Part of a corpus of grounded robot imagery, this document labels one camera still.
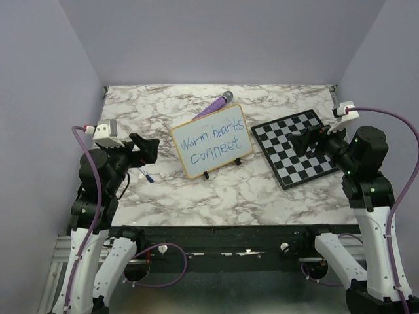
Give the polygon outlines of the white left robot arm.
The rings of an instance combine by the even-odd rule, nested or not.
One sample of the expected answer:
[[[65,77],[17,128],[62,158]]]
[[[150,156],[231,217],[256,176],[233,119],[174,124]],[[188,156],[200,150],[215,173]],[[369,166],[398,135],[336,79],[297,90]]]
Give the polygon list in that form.
[[[61,291],[53,313],[91,313],[94,282],[101,249],[112,225],[119,201],[117,191],[131,168],[153,164],[159,139],[136,133],[116,148],[99,145],[90,150],[79,136],[84,152],[80,159],[81,185],[71,207],[71,248]]]

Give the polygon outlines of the yellow framed whiteboard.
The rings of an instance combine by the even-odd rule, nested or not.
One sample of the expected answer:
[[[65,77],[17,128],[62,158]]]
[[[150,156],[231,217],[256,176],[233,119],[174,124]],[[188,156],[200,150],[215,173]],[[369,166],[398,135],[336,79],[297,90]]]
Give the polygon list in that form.
[[[188,178],[194,179],[253,152],[239,104],[178,125],[171,136]]]

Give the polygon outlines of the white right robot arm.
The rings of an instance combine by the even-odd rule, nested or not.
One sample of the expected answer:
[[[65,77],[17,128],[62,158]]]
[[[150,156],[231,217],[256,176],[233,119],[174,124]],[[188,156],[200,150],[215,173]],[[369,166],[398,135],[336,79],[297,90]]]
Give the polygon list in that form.
[[[310,126],[300,135],[288,135],[296,155],[311,144],[343,172],[342,189],[353,209],[363,242],[366,267],[347,251],[331,232],[310,234],[301,240],[308,256],[320,253],[346,291],[350,313],[417,313],[418,298],[403,274],[390,213],[395,207],[393,188],[380,172],[388,152],[385,134],[372,126],[360,127],[350,143],[344,130]]]

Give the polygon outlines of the blue marker cap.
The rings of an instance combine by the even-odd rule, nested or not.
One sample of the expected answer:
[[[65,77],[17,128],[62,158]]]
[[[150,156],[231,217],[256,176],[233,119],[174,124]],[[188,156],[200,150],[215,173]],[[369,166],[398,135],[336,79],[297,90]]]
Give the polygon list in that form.
[[[146,174],[146,179],[150,182],[150,183],[153,183],[154,182],[154,180],[153,180],[153,178],[150,176],[150,175],[148,175],[148,174]]]

